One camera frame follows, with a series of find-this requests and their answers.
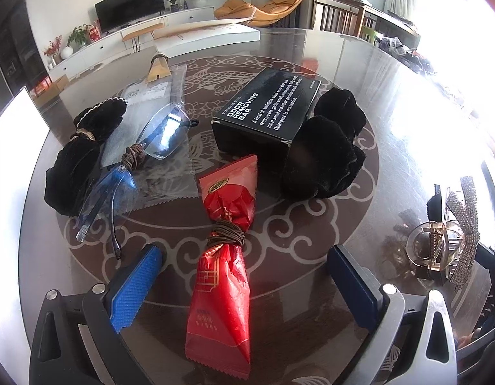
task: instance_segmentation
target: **round table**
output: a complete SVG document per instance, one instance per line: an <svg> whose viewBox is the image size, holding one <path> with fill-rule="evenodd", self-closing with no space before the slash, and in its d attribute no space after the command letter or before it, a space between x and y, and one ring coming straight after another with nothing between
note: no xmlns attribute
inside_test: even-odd
<svg viewBox="0 0 495 385"><path fill-rule="evenodd" d="M426 201L434 184L457 191L460 177L473 176L481 240L495 243L480 168L483 160L492 159L470 120L423 77L369 43L293 29L266 29L260 42L171 59L171 64L187 64L185 109L192 119L200 119L189 134L183 160L160 164L171 177L160 180L158 173L154 182L145 178L148 190L150 183L163 186L172 201L132 212L117 232L125 256L120 262L106 225L84 243L77 242L75 219L58 215L43 202L46 169L72 133L72 118L142 78L152 55L145 50L103 65L43 112L52 132L34 171L20 240L20 291L30 341L46 291L85 292L98 281L109 281L146 243L154 243L167 259L133 325L121 332L132 354L154 383L245 383L187 360L185 328L195 265L211 228L196 180L233 159L218 151L210 120L267 67L320 79L320 94L332 86L349 89L367 115L368 123L355 140L367 159L354 184L326 200L285 201L269 178L259 178L256 217L244 250L251 287L248 383L331 383L359 349L367 331L356 325L324 267L334 244L344 244L380 282L391 282L404 293L424 295L432 287L411 273L404 245L408 233L427 221ZM194 170L192 178L182 183L189 170ZM477 265L473 272L463 298L448 287L443 290L460 337L472 331L481 311L466 308L481 306L486 298L475 289L490 287L487 272ZM93 355L95 349L90 346L89 352ZM397 352L398 344L381 380ZM99 362L97 369L106 383L109 378Z"/></svg>

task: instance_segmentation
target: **plant pot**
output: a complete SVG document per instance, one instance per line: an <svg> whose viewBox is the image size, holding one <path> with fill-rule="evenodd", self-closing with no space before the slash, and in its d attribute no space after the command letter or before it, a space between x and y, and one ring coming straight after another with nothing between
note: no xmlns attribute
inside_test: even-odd
<svg viewBox="0 0 495 385"><path fill-rule="evenodd" d="M194 8L203 8L212 5L211 0L193 0Z"/></svg>
<svg viewBox="0 0 495 385"><path fill-rule="evenodd" d="M60 52L60 56L62 59L67 59L73 54L73 48L71 46L66 46Z"/></svg>

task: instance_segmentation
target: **red candy wrapper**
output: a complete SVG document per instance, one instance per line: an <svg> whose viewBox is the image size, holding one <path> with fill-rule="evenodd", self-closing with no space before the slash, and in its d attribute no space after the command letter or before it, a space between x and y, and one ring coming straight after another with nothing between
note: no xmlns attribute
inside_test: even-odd
<svg viewBox="0 0 495 385"><path fill-rule="evenodd" d="M256 155L201 178L208 216L246 232L255 215L256 181ZM205 251L198 262L185 341L187 358L243 379L251 369L247 282L241 246L226 243Z"/></svg>

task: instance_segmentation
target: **wooden clip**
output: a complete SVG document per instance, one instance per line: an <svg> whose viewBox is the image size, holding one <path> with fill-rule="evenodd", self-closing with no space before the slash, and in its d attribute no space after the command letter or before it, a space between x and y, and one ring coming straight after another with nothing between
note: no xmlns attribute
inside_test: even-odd
<svg viewBox="0 0 495 385"><path fill-rule="evenodd" d="M148 82L156 81L157 79L166 78L171 75L169 65L167 64L169 58L161 53L153 56L151 68L148 73Z"/></svg>

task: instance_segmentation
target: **metal screw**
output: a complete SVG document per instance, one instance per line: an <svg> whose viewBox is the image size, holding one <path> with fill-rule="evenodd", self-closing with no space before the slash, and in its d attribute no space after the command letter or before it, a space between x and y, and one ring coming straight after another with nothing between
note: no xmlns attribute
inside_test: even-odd
<svg viewBox="0 0 495 385"><path fill-rule="evenodd" d="M96 284L94 287L92 287L92 292L95 294L102 294L105 292L105 285L104 284Z"/></svg>
<svg viewBox="0 0 495 385"><path fill-rule="evenodd" d="M392 284L385 284L383 285L383 291L385 291L388 295L392 295L397 292L397 288Z"/></svg>
<svg viewBox="0 0 495 385"><path fill-rule="evenodd" d="M48 293L46 294L46 298L48 300L54 300L56 298L56 296L57 296L57 292L54 289L52 289L51 291L48 291Z"/></svg>

